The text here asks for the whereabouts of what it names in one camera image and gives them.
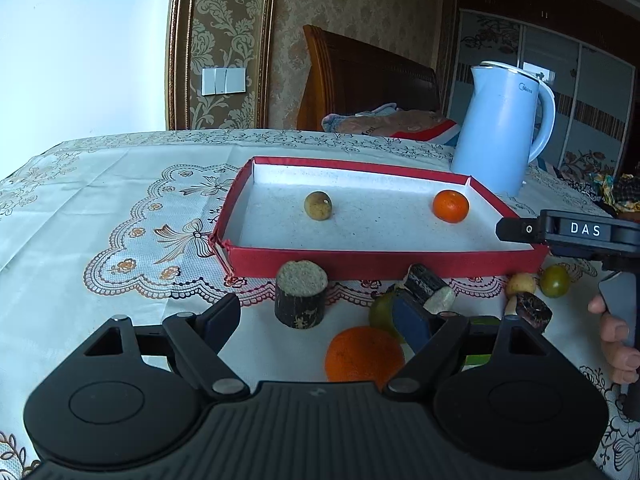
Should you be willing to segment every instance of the finger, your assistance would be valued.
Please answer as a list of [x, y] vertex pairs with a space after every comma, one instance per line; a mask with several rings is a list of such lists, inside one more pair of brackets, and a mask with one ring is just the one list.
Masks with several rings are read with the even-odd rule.
[[604, 303], [604, 298], [598, 294], [589, 302], [589, 306], [587, 308], [592, 314], [604, 314], [607, 309], [607, 305]]
[[629, 327], [623, 319], [613, 317], [609, 312], [600, 318], [600, 339], [607, 342], [624, 341], [629, 335]]
[[613, 343], [603, 341], [602, 352], [607, 362], [619, 370], [635, 372], [640, 367], [640, 352], [635, 348], [624, 346], [619, 341]]
[[615, 369], [611, 375], [611, 380], [616, 384], [632, 384], [638, 380], [638, 374]]

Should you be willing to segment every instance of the orange fruit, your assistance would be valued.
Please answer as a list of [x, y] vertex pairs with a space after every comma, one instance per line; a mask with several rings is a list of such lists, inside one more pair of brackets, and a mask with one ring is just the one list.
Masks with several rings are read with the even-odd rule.
[[324, 371], [329, 382], [374, 381], [379, 389], [404, 366], [396, 339], [379, 328], [357, 326], [329, 343]]
[[446, 189], [433, 199], [433, 214], [440, 220], [457, 224], [469, 213], [469, 200], [462, 193]]

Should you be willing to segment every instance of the tablecloth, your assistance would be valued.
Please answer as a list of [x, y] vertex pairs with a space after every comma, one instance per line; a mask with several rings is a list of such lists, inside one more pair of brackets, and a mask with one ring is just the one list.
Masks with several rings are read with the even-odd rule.
[[[158, 324], [181, 310], [202, 312], [228, 292], [244, 306], [220, 356], [255, 387], [259, 380], [323, 381], [321, 366], [296, 345], [306, 331], [273, 316], [269, 280], [228, 278], [206, 243], [226, 192], [252, 156], [331, 158], [449, 171], [452, 148], [411, 140], [273, 130], [203, 130], [94, 137], [63, 142], [0, 182], [0, 478], [37, 466], [22, 423], [31, 391], [113, 314]], [[604, 214], [588, 198], [535, 166], [518, 197], [501, 197], [521, 216], [541, 209]], [[545, 265], [558, 261], [549, 257]], [[607, 377], [598, 319], [588, 301], [599, 264], [559, 260], [569, 293], [545, 301], [545, 336], [601, 391], [610, 421], [595, 463], [616, 480], [640, 480], [640, 424], [620, 412], [619, 387]], [[454, 310], [501, 316], [503, 276], [447, 280]], [[332, 283], [315, 351], [345, 326], [367, 323], [367, 307], [389, 283]], [[287, 366], [277, 363], [286, 356]], [[159, 358], [150, 364], [166, 367]]]

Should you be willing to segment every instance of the cabinet door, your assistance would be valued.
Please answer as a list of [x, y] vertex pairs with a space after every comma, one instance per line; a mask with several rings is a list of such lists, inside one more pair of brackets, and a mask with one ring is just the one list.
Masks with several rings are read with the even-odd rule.
[[628, 120], [634, 69], [582, 46], [574, 120], [561, 169], [585, 180], [615, 174]]
[[[525, 28], [521, 68], [548, 84], [556, 98], [556, 122], [551, 138], [541, 153], [542, 158], [556, 168], [560, 165], [569, 127], [579, 53], [580, 44], [577, 41], [529, 25]], [[541, 121], [542, 106], [538, 103], [534, 136], [538, 134]]]
[[501, 18], [462, 12], [456, 80], [450, 101], [449, 118], [462, 124], [474, 93], [471, 67], [483, 61], [516, 66], [520, 25]]

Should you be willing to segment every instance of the green tomato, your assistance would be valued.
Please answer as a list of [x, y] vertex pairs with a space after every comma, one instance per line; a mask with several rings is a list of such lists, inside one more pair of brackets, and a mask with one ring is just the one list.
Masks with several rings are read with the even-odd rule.
[[404, 338], [394, 326], [393, 305], [394, 294], [392, 292], [378, 296], [369, 307], [369, 326], [384, 330], [395, 337], [400, 344], [404, 344]]
[[540, 290], [548, 298], [564, 296], [571, 285], [571, 277], [561, 265], [547, 267], [540, 276]]

